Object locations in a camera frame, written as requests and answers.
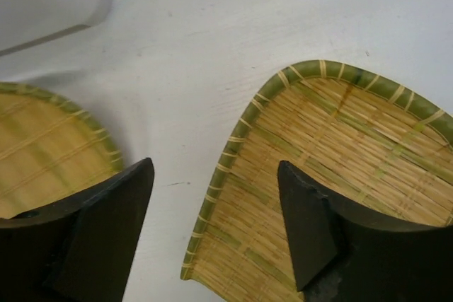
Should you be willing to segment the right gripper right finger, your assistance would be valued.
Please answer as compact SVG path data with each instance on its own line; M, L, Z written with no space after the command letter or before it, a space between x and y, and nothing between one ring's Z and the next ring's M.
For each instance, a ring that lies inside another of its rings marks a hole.
M452 227L398 219L277 170L298 292L306 301L451 301Z

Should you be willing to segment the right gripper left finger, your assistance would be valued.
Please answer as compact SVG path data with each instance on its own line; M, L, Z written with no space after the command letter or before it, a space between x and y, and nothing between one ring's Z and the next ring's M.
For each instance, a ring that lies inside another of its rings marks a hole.
M2 301L121 301L154 183L144 158L65 199L1 220Z

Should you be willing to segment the round bamboo tray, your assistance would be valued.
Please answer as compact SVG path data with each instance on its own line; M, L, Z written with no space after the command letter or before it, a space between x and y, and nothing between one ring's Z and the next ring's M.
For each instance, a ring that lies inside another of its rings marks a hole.
M1 217L12 219L124 169L109 131L62 95L1 83Z

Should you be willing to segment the rectangular bamboo tray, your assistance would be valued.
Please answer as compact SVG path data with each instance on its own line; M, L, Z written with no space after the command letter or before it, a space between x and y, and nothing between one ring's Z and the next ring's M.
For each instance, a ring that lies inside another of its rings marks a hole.
M452 223L452 117L399 83L340 62L270 78L216 164L180 277L226 301L303 301L277 187L289 161L366 207Z

